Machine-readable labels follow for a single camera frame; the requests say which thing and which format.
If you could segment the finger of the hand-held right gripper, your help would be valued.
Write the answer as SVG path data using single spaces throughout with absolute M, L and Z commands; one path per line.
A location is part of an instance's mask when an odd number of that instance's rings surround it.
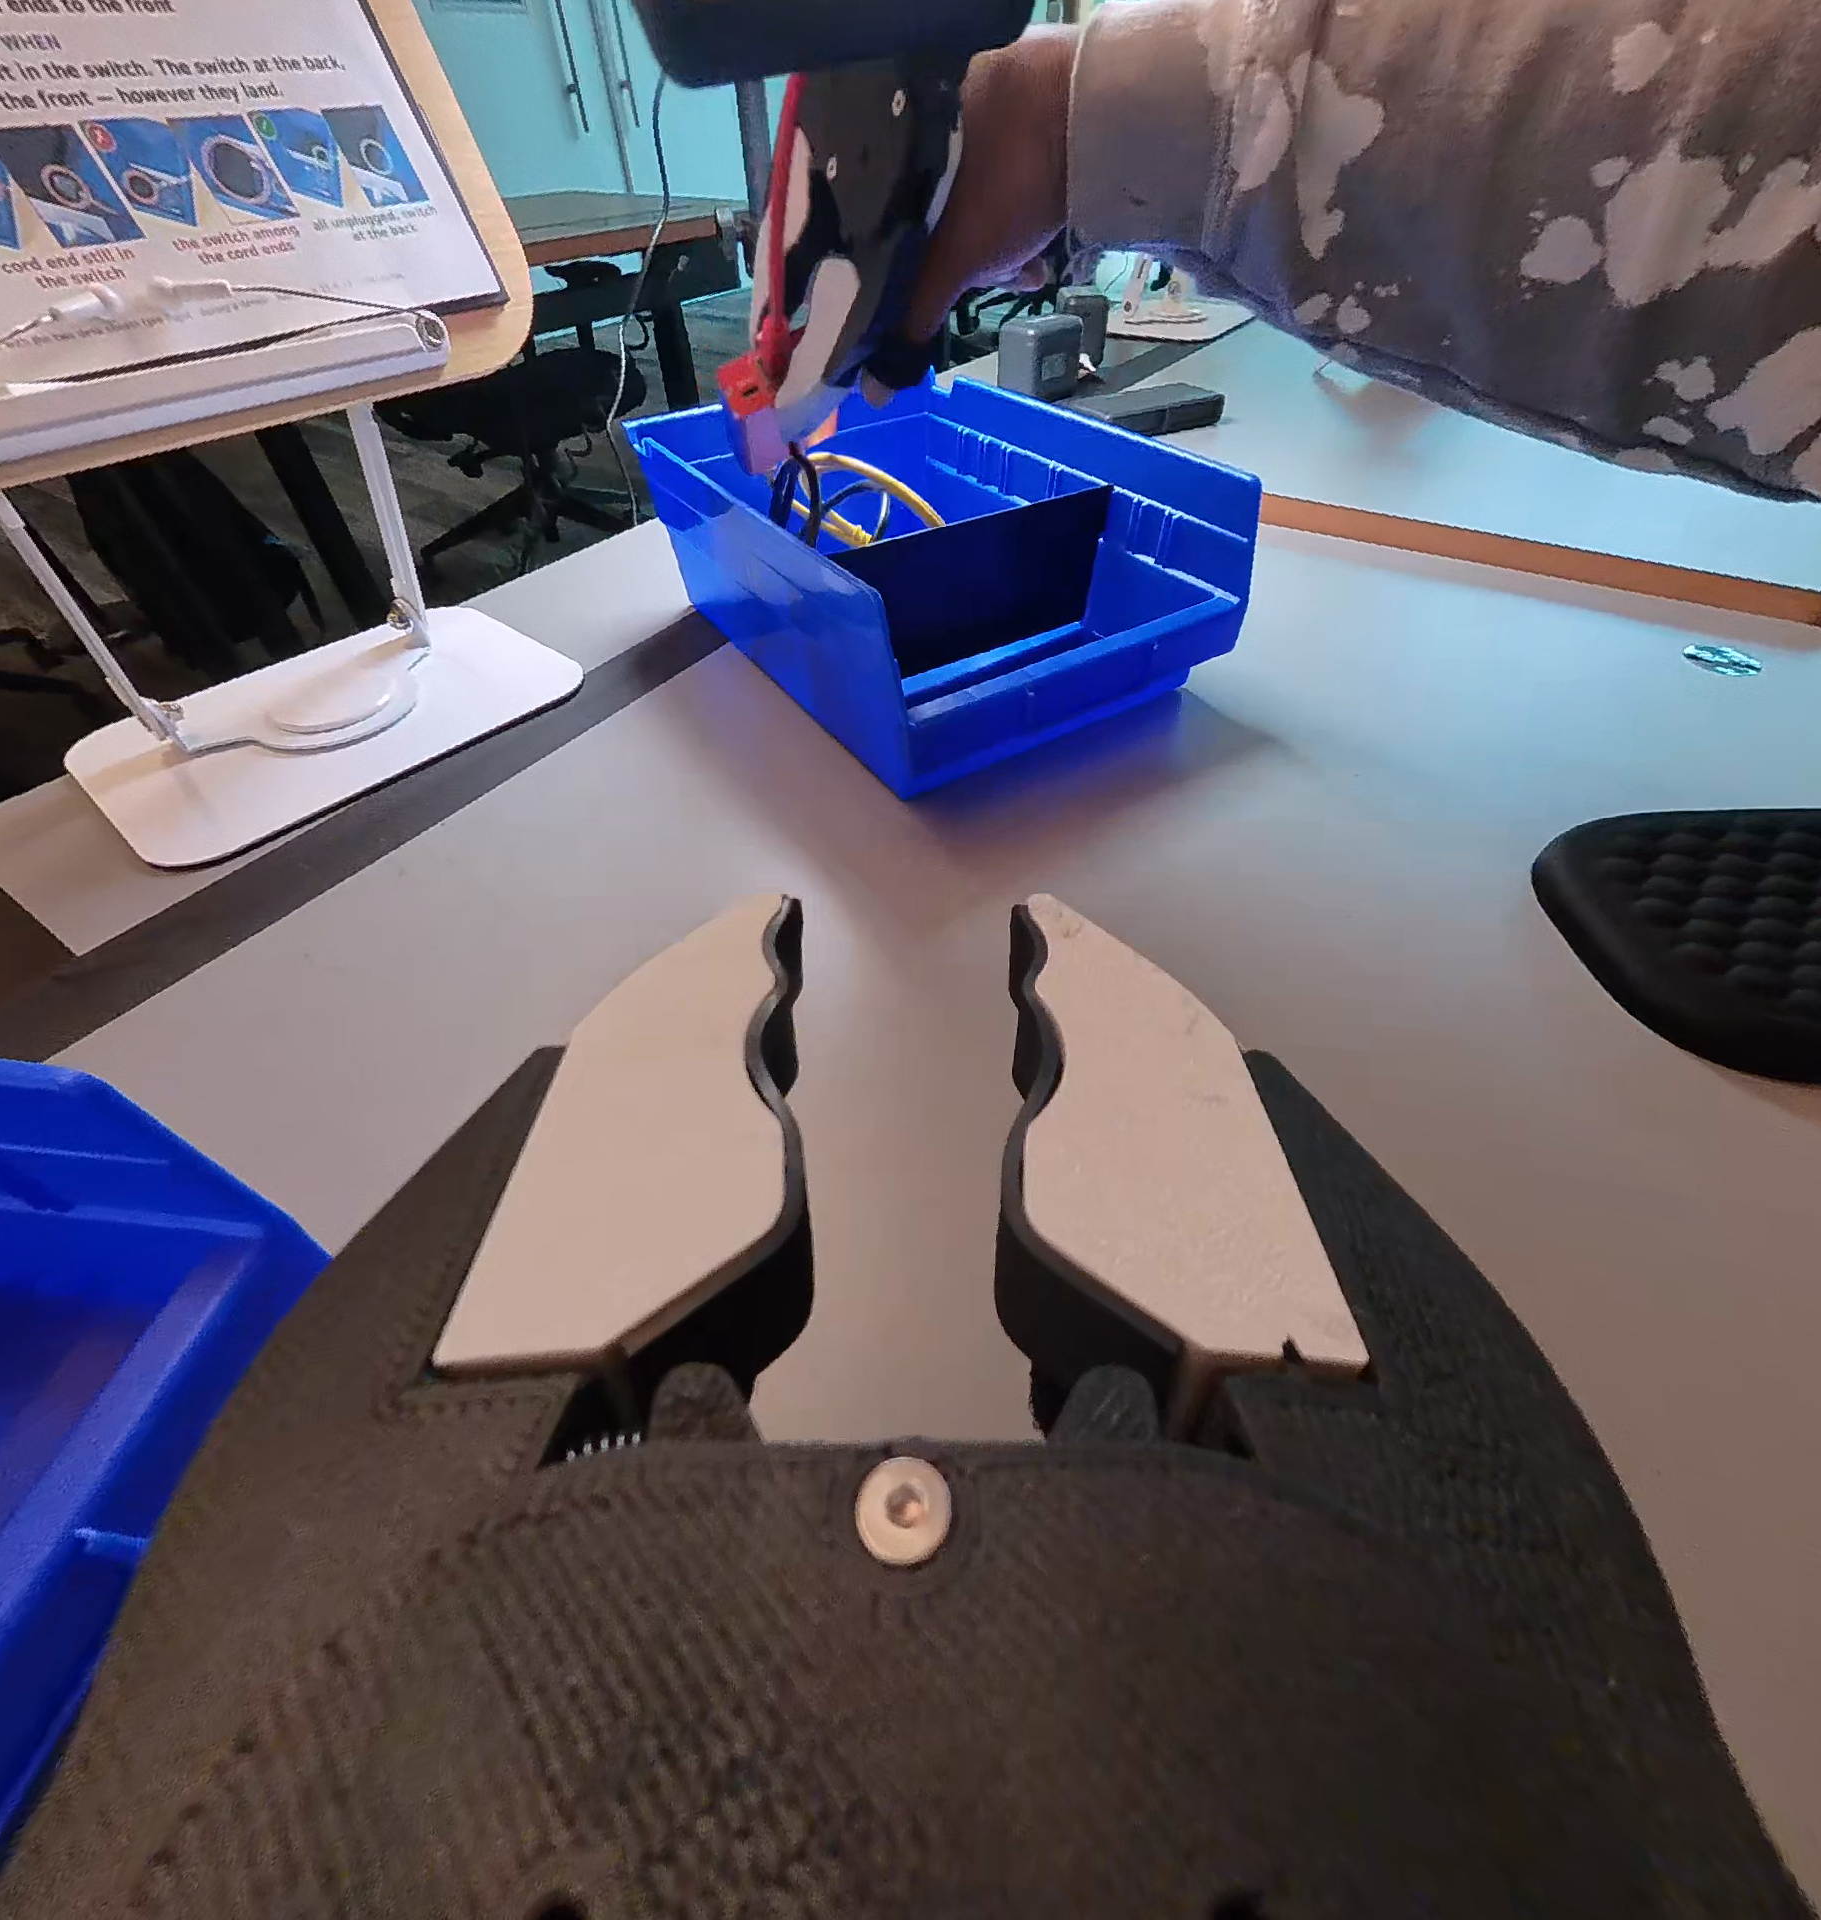
M 871 302 L 849 261 L 825 261 L 778 382 L 778 439 L 811 440 L 839 412 L 863 366 Z

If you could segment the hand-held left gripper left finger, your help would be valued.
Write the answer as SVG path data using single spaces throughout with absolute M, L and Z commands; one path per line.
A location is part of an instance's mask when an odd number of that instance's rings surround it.
M 756 1379 L 815 1296 L 795 1002 L 803 906 L 754 894 L 626 976 L 563 1042 L 431 1367 Z

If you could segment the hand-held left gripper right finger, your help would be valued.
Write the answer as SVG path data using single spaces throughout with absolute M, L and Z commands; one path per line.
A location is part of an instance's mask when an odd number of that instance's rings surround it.
M 1065 900 L 1012 911 L 1019 1117 L 995 1302 L 1051 1395 L 1303 1370 L 1364 1380 L 1353 1306 L 1232 1030 Z

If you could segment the blue bin with black divider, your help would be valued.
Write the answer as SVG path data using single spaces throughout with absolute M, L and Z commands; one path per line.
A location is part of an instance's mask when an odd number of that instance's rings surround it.
M 818 546 L 771 517 L 709 404 L 631 432 L 695 606 L 898 799 L 1176 692 L 1225 658 L 1254 577 L 1258 480 L 963 379 L 817 451 L 896 478 L 933 531 Z

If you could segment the person's right forearm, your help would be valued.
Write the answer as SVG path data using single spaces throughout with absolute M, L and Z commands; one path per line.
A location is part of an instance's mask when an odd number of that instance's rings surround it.
M 1068 226 L 1433 402 L 1821 504 L 1821 4 L 1107 4 Z

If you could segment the person's right hand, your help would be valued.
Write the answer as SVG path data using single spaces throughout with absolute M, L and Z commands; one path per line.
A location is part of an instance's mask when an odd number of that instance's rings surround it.
M 1077 43 L 1077 27 L 1046 24 L 970 61 L 961 88 L 963 156 L 906 306 L 911 340 L 930 340 L 970 292 L 1044 284 L 1044 254 L 1067 229 Z

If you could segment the wooden desk black legs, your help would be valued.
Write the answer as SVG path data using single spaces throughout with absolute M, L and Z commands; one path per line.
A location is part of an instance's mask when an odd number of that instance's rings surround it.
M 741 287 L 736 210 L 672 198 L 557 191 L 504 203 L 532 278 L 532 335 L 620 320 L 664 322 L 692 301 Z

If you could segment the black office chair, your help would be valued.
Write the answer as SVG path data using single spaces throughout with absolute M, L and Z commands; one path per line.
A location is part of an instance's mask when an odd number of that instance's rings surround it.
M 376 416 L 405 440 L 448 447 L 448 464 L 481 478 L 492 461 L 514 463 L 517 487 L 418 551 L 436 575 L 450 552 L 483 536 L 514 539 L 515 567 L 528 569 L 538 545 L 555 545 L 560 525 L 616 534 L 637 522 L 634 485 L 622 492 L 581 492 L 567 445 L 602 437 L 645 397 L 642 372 L 617 352 L 595 349 L 597 322 L 630 325 L 635 274 L 607 259 L 557 263 L 562 313 L 580 320 L 567 349 L 538 349 L 530 336 L 510 364 L 488 376 L 376 404 Z

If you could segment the black flat power bank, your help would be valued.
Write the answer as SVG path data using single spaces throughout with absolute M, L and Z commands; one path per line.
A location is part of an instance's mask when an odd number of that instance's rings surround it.
M 1163 382 L 1148 389 L 1137 387 L 1078 397 L 1067 402 L 1067 412 L 1080 420 L 1100 422 L 1116 432 L 1170 439 L 1216 427 L 1225 414 L 1225 397 L 1187 382 Z

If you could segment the blue plastic bin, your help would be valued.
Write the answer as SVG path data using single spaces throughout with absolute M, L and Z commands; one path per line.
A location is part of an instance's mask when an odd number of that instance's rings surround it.
M 103 1080 L 0 1061 L 0 1849 L 190 1458 L 326 1262 Z

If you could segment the black textured wrist rest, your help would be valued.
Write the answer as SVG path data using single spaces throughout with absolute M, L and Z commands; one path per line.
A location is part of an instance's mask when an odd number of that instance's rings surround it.
M 1531 884 L 1634 1022 L 1716 1068 L 1821 1089 L 1821 809 L 1586 822 Z

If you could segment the instruction sheet stand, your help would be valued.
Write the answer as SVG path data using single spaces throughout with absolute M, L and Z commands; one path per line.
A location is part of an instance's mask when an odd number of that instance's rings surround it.
M 123 711 L 64 770 L 146 867 L 257 851 L 580 691 L 578 660 L 426 606 L 372 411 L 506 368 L 532 306 L 409 4 L 0 2 L 0 533 Z M 334 411 L 377 619 L 140 692 L 9 487 Z

